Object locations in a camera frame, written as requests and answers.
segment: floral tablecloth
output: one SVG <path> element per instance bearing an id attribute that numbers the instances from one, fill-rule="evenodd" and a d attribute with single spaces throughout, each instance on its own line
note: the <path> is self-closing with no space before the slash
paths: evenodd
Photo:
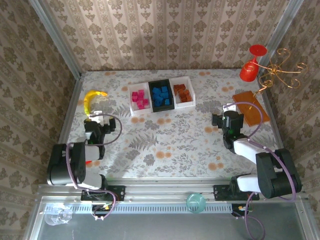
<path id="1" fill-rule="evenodd" d="M 211 126 L 211 114 L 221 114 L 222 105 L 232 103 L 234 94 L 258 89 L 256 82 L 242 81 L 239 73 L 239 69 L 87 72 L 68 142 L 85 139 L 84 96 L 89 90 L 98 90 L 108 96 L 97 96 L 91 109 L 119 117 L 123 132 L 115 143 L 105 147 L 103 160 L 88 164 L 87 171 L 108 178 L 228 178 L 256 172 L 252 162 L 224 147 L 222 130 Z M 195 107 L 131 116 L 128 85 L 181 76 L 191 79 Z M 264 107 L 261 96 L 258 100 Z M 242 132 L 248 135 L 254 129 L 244 124 Z M 106 135 L 105 142 L 118 133 L 117 123 L 116 131 Z M 253 139 L 277 147 L 269 122 Z"/>

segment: damask wallpaper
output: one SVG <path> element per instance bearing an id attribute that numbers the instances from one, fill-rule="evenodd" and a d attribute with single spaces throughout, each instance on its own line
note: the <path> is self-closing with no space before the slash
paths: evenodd
<path id="1" fill-rule="evenodd" d="M 74 84 L 28 1 L 0 0 L 0 239 L 22 239 Z"/>
<path id="2" fill-rule="evenodd" d="M 42 0 L 83 71 L 240 68 L 288 0 Z"/>
<path id="3" fill-rule="evenodd" d="M 309 71 L 299 77 L 301 87 L 286 88 L 282 83 L 270 89 L 270 101 L 284 143 L 302 178 L 320 226 L 320 1 L 305 0 L 279 47 L 291 57 L 282 67 L 295 71 L 304 62 Z"/>

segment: white tray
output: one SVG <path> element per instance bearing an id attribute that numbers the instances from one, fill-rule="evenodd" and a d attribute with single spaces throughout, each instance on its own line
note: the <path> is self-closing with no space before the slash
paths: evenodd
<path id="1" fill-rule="evenodd" d="M 144 90 L 144 98 L 149 99 L 149 104 L 144 106 L 145 109 L 139 109 L 136 102 L 132 102 L 132 92 L 138 92 L 138 90 Z M 151 107 L 151 97 L 150 97 L 150 90 L 148 82 L 137 83 L 137 84 L 129 84 L 128 85 L 128 94 L 129 94 L 129 105 L 130 105 L 130 112 L 131 116 L 141 115 L 141 114 L 148 114 L 152 113 Z"/>
<path id="2" fill-rule="evenodd" d="M 171 91 L 173 95 L 175 94 L 174 85 L 184 84 L 185 88 L 189 90 L 190 96 L 192 97 L 192 101 L 181 102 L 179 94 L 177 94 L 176 96 L 173 96 L 174 109 L 182 109 L 182 108 L 196 106 L 196 94 L 195 94 L 194 88 L 192 87 L 190 77 L 188 76 L 175 77 L 175 78 L 170 78 L 169 81 L 170 81 Z"/>

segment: toy banana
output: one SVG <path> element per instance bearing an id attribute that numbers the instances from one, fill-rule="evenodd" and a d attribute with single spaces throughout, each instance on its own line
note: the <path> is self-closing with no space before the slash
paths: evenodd
<path id="1" fill-rule="evenodd" d="M 102 96 L 107 96 L 108 94 L 104 91 L 96 91 L 96 90 L 90 90 L 86 93 L 83 101 L 83 106 L 84 106 L 84 113 L 89 116 L 91 113 L 90 110 L 90 102 L 91 100 L 97 96 L 97 95 L 102 95 Z"/>

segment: orange cutting board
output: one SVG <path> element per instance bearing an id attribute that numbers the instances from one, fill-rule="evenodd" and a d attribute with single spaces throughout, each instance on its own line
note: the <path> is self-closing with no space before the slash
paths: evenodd
<path id="1" fill-rule="evenodd" d="M 249 102 L 257 105 L 257 107 L 262 112 L 263 122 L 270 121 L 269 116 L 267 115 L 265 110 L 262 108 L 259 101 L 254 97 L 254 94 L 252 91 L 246 91 L 246 92 L 233 95 L 232 98 L 236 103 Z M 260 123 L 261 121 L 260 113 L 254 106 L 251 106 L 249 104 L 239 104 L 237 105 L 237 107 L 239 108 L 240 112 L 244 114 L 244 120 L 250 127 Z"/>

